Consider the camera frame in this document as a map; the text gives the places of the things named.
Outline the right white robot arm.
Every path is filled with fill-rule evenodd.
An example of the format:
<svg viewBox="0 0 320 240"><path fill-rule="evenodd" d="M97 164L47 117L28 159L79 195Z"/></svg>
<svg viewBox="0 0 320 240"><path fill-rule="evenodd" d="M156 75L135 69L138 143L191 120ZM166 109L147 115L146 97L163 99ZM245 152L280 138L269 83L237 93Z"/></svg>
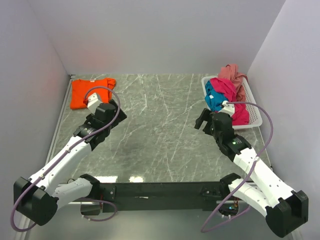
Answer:
<svg viewBox="0 0 320 240"><path fill-rule="evenodd" d="M246 173L246 178L232 173L220 180L219 193L226 201L233 197L243 200L266 220L270 230L284 238L308 221L309 198L283 182L242 136L235 133L228 113L203 109L195 121L195 129L203 122L203 132L213 136L219 150Z"/></svg>

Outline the magenta t shirt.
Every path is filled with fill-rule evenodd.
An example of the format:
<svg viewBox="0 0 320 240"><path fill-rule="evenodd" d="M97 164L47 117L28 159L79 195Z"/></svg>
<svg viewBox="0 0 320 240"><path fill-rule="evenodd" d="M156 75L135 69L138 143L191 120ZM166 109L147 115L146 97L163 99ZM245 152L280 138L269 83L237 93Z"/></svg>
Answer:
<svg viewBox="0 0 320 240"><path fill-rule="evenodd" d="M209 81L214 90L218 93L222 93L227 98L228 102L237 102L235 86L229 79L214 77ZM246 105L235 104L234 107L235 113L232 116L232 125L247 125L249 123L249 112L246 109Z"/></svg>

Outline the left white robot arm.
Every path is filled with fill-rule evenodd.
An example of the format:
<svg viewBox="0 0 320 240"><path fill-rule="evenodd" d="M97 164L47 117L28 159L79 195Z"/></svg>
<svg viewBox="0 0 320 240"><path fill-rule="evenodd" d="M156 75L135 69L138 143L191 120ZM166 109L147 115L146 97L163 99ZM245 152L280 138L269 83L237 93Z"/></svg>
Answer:
<svg viewBox="0 0 320 240"><path fill-rule="evenodd" d="M90 99L87 107L91 114L76 129L66 146L41 170L28 179L20 177L14 183L10 224L16 231L19 232L20 228L15 225L15 212L29 218L35 225L43 226L59 209L75 200L84 199L100 206L106 203L102 198L100 181L91 175L83 174L71 183L60 184L61 178L69 174L77 163L110 135L112 128L127 117L119 101L100 103L97 99Z"/></svg>

